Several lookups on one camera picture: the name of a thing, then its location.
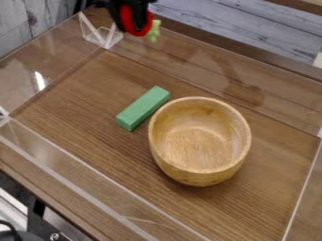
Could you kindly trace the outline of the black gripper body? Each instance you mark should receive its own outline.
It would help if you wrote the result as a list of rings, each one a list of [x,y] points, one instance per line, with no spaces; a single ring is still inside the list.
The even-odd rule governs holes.
[[[147,8],[150,4],[158,3],[158,0],[99,0],[100,7],[112,5],[140,5]]]

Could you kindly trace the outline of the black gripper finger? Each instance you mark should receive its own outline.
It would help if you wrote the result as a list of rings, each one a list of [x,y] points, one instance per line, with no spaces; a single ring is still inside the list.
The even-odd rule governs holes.
[[[147,22],[147,8],[140,5],[132,5],[132,20],[135,29],[142,30]]]
[[[116,3],[111,3],[110,14],[111,14],[111,17],[112,17],[112,19],[115,21],[115,24],[118,26],[118,30],[120,32],[126,32],[124,28],[123,28],[123,25],[122,25],[122,20],[120,20],[120,15],[119,15],[119,6],[118,6]]]

